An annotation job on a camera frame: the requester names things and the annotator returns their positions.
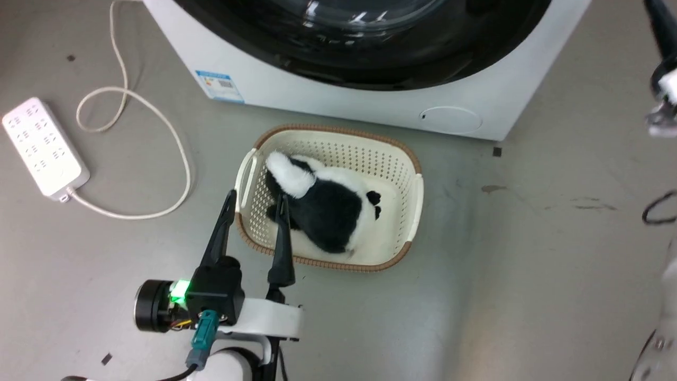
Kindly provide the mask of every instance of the qr code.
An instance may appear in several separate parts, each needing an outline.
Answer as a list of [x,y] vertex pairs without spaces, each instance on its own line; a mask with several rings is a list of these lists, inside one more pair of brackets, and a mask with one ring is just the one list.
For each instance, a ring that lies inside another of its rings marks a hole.
[[233,88],[233,83],[231,81],[223,81],[223,80],[220,79],[219,85],[221,87],[228,87],[229,89]]

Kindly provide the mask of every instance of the white power strip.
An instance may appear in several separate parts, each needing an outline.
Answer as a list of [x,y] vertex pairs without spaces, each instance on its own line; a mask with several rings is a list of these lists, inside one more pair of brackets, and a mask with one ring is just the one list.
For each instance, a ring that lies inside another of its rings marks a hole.
[[43,195],[66,202],[69,189],[89,180],[89,170],[38,98],[8,112],[2,124]]

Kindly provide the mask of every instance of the brown basket rim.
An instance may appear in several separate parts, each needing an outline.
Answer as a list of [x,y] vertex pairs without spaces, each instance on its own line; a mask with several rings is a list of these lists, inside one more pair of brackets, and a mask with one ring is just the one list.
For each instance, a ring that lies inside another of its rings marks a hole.
[[[305,130],[305,131],[320,131],[320,132],[332,132],[335,134],[346,134],[346,135],[354,135],[354,136],[359,136],[361,138],[367,138],[367,139],[373,139],[373,140],[378,140],[380,142],[384,142],[387,144],[390,144],[391,146],[396,146],[397,148],[400,148],[404,153],[407,154],[407,156],[411,159],[412,163],[414,164],[414,170],[416,170],[417,174],[421,173],[421,167],[420,163],[418,162],[418,158],[414,154],[412,150],[409,149],[406,145],[403,143],[392,139],[392,138],[387,138],[385,136],[380,136],[376,134],[370,134],[368,132],[363,132],[363,131],[357,131],[354,129],[348,129],[344,127],[332,127],[332,126],[324,126],[324,125],[314,125],[314,124],[301,124],[301,123],[290,123],[290,124],[284,124],[284,125],[279,125],[268,132],[265,132],[261,137],[254,143],[254,148],[259,150],[263,143],[265,143],[266,140],[268,140],[271,136],[278,134],[280,132],[284,131],[292,131],[292,130]],[[240,233],[240,236],[242,237],[242,240],[251,248],[254,250],[267,254],[269,256],[273,255],[273,250],[269,249],[265,246],[259,245],[258,243],[254,242],[254,240],[249,237],[247,234],[246,230],[244,229],[244,223],[242,222],[242,214],[236,213],[235,216],[235,225],[238,228],[238,232]],[[323,267],[323,268],[333,268],[334,270],[343,270],[343,271],[353,271],[357,273],[375,273],[377,271],[382,271],[385,270],[386,268],[392,267],[396,265],[402,258],[404,258],[405,254],[409,251],[409,249],[412,246],[411,241],[406,241],[400,251],[392,257],[390,260],[387,262],[383,262],[382,264],[344,264],[344,263],[336,263],[336,262],[329,262],[325,260],[314,260],[314,259],[309,259],[309,258],[304,258],[304,257],[298,257],[294,256],[294,262],[296,263],[301,263],[301,264],[308,264],[310,266],[317,266],[317,267]]]

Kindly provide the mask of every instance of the white plastic basket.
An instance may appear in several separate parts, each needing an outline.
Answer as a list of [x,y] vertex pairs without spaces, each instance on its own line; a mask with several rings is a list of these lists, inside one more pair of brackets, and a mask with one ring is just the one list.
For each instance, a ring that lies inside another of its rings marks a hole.
[[337,127],[283,125],[259,138],[244,157],[235,188],[236,226],[252,248],[272,254],[277,226],[265,215],[274,200],[265,185],[265,158],[272,151],[314,157],[325,165],[362,174],[379,192],[381,214],[372,239],[353,254],[327,254],[292,232],[296,262],[339,270],[374,272],[398,263],[416,235],[423,206],[423,177],[414,153],[390,138]]

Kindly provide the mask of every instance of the green light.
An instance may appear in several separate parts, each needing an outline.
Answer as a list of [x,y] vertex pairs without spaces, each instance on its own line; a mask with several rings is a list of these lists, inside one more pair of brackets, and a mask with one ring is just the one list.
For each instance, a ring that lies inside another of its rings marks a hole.
[[188,291],[190,281],[177,281],[169,292],[169,298],[172,303],[185,303],[185,292]]

